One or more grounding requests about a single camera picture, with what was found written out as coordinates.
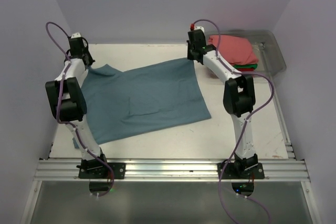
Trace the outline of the blue t-shirt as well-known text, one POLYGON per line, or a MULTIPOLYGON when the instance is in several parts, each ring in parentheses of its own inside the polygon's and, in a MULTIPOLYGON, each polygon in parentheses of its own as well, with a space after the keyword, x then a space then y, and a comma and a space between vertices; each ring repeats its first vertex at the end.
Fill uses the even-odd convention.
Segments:
POLYGON ((97 144, 211 118, 186 58, 120 71, 89 69, 81 86, 97 144))

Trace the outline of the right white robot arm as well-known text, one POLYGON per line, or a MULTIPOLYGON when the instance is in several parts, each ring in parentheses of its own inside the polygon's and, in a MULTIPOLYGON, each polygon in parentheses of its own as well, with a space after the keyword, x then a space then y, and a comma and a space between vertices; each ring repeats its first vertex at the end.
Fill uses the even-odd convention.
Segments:
POLYGON ((235 70, 214 45, 208 45, 202 29, 188 32, 187 58, 206 66, 224 84, 223 105, 231 116, 236 145, 226 161, 218 164, 220 179, 248 179, 258 165, 251 118, 256 103, 252 75, 235 70))

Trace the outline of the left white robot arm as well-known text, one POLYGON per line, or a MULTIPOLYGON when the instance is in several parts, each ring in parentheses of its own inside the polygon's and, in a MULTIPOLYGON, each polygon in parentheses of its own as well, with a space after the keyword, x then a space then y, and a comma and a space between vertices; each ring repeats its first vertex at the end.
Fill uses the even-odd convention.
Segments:
POLYGON ((70 49, 66 52, 61 74, 45 84, 51 112, 59 124, 72 133, 74 142, 81 151, 79 178, 98 179, 111 175, 102 149, 94 140, 87 122, 87 104, 79 79, 91 67, 94 60, 88 42, 80 33, 68 38, 70 49))

